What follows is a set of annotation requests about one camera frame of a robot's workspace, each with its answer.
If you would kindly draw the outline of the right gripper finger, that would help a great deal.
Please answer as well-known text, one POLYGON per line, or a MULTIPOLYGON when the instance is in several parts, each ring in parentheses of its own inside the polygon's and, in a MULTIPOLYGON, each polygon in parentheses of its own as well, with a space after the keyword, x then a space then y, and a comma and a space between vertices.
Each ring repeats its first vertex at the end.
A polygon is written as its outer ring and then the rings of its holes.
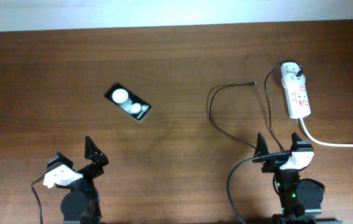
POLYGON ((309 141, 303 141, 297 133, 291 134, 292 145, 290 152, 313 152, 313 146, 309 141))
POLYGON ((261 157, 269 155, 268 146, 262 133, 257 135, 257 146, 254 152, 254 157, 261 157))

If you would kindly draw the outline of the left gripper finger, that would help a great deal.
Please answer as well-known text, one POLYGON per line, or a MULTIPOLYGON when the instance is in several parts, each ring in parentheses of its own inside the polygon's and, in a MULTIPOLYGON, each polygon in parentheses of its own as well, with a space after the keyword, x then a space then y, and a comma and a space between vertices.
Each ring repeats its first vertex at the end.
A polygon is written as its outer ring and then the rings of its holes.
POLYGON ((85 159, 91 160, 101 166, 109 163, 108 158, 99 150, 90 136, 85 136, 85 159))
POLYGON ((61 152, 57 152, 56 156, 48 162, 47 170, 53 170, 61 165, 66 165, 71 169, 73 167, 73 162, 65 157, 61 152))

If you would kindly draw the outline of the black smartphone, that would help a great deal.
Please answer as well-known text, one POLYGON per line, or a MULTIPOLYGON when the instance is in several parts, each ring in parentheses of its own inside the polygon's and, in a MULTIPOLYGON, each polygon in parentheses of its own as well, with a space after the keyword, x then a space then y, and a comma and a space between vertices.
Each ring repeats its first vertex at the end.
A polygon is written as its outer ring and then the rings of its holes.
POLYGON ((104 97, 137 121, 142 121, 152 106, 120 83, 114 83, 104 97))

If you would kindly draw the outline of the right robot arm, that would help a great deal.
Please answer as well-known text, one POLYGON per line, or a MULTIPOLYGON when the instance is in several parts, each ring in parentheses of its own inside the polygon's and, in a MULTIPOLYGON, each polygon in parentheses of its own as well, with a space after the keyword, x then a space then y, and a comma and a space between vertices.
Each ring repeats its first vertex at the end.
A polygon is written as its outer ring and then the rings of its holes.
POLYGON ((263 173, 273 174, 273 188, 279 196, 282 213, 272 216, 272 222, 281 223, 342 223, 335 218, 318 219, 322 213, 324 184, 300 177, 299 172, 309 167, 314 149, 297 133, 291 135, 292 145, 287 151, 271 154, 262 133, 258 133, 254 163, 261 163, 263 173))

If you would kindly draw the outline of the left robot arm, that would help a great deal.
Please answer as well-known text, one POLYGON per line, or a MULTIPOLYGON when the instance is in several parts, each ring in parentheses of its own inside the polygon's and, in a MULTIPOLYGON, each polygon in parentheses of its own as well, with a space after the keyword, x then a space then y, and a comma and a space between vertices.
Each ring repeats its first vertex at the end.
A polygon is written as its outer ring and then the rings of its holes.
POLYGON ((90 136, 85 137, 84 158, 92 163, 80 170, 74 170, 73 162, 60 152, 47 164, 43 185, 70 191, 60 205, 64 223, 100 223, 102 218, 94 179, 104 174, 109 161, 90 136))

